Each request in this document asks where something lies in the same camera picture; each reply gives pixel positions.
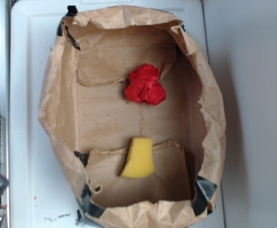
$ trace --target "white surface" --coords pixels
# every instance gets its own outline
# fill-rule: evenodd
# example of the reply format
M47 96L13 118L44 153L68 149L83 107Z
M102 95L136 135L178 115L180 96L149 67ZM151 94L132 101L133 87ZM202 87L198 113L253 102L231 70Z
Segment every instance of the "white surface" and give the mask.
M10 193L11 228L71 228L78 206L50 141L38 122L43 75L56 29L71 0L21 0L11 15ZM188 33L206 52L201 3L197 0L131 1L132 5L170 11L185 21ZM79 11L112 4L76 4ZM195 228L223 228L217 210Z
M227 115L226 228L277 227L277 1L203 6Z

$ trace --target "white tray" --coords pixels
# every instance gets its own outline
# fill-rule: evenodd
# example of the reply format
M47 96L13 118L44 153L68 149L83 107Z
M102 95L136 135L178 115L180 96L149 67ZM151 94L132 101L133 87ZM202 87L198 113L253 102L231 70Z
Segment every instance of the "white tray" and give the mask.
M39 96L56 29L68 5L78 11L129 4L174 13L186 31L207 47L199 0L21 0L11 12L10 224L11 228L75 228L78 205L38 122ZM192 228L224 228L217 208Z

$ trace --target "red tissue paper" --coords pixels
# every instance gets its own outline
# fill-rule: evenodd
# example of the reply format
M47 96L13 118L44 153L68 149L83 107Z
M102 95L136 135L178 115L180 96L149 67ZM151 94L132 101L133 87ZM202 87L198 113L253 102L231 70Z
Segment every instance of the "red tissue paper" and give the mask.
M159 70L150 64L143 64L130 73L130 85L125 88L125 98L138 103L158 105L166 99L166 91L157 82Z

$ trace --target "yellow sponge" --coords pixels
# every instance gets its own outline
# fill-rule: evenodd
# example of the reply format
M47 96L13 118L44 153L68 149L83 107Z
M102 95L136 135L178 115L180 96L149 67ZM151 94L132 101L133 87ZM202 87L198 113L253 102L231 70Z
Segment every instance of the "yellow sponge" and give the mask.
M134 137L131 141L127 162L121 177L144 178L155 172L152 154L153 140Z

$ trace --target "paper bag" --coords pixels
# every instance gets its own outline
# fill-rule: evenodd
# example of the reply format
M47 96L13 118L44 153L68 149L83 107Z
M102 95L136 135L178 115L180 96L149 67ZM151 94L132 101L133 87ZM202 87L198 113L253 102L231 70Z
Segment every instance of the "paper bag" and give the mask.
M68 9L49 57L39 120L85 216L108 228L183 228L205 218L217 200L226 121L220 89L200 47L168 12L133 6ZM144 63L159 68L167 92L157 106L124 97L129 73ZM183 148L187 173L176 185L187 194L161 195L155 189L144 199L135 188L132 203L97 198L104 186L94 183L108 178L100 154L115 151L119 158L109 162L114 167L127 153L120 148L136 136L159 145L172 139ZM86 169L82 158L89 153ZM88 168L95 158L100 171Z

